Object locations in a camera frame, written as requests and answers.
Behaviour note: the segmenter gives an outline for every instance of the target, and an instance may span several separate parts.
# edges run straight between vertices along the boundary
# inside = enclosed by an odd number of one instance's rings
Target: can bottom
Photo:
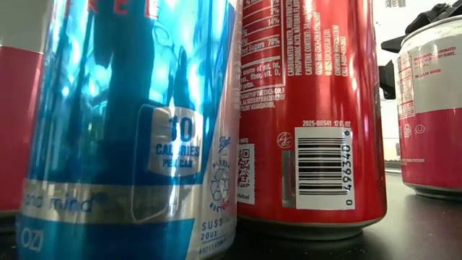
[[[260,220],[244,216],[238,217],[239,225],[252,228],[256,232],[280,238],[310,241],[334,241],[351,238],[362,233],[363,228],[382,219],[381,217],[376,220],[356,223],[305,224]]]
[[[427,186],[413,183],[406,183],[406,186],[414,189],[417,195],[433,198],[462,201],[462,188],[445,188],[436,186]]]
[[[14,233],[17,213],[18,211],[0,211],[0,234]]]

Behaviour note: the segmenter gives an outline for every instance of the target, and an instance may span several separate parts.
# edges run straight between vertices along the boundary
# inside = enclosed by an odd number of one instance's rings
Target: dark countertop
[[[414,195],[388,174],[388,214],[362,235],[334,242],[282,240],[237,229],[224,259],[462,259],[462,202]],[[14,236],[0,235],[0,260],[15,259]]]

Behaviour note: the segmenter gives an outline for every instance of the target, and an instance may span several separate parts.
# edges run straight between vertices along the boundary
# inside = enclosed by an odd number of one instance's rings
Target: blue soda can
[[[54,1],[21,259],[231,246],[241,19],[241,0]]]

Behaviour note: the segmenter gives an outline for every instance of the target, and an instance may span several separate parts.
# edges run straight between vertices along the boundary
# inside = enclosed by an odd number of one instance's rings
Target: red soda can
[[[438,199],[462,198],[461,26],[456,16],[416,30],[394,66],[403,181]]]
[[[371,0],[245,0],[237,210],[287,238],[385,216]]]
[[[49,0],[0,2],[0,232],[21,202],[50,11]]]

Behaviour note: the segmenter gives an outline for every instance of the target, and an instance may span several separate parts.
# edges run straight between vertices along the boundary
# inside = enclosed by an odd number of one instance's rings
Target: soda can
[[[372,1],[244,1],[241,62],[243,223],[330,240],[382,219]]]
[[[206,259],[232,244],[241,5],[54,1],[21,259]]]
[[[461,18],[407,36],[394,66],[403,182],[422,196],[462,199]]]
[[[50,11],[49,0],[0,3],[0,233],[21,204]]]

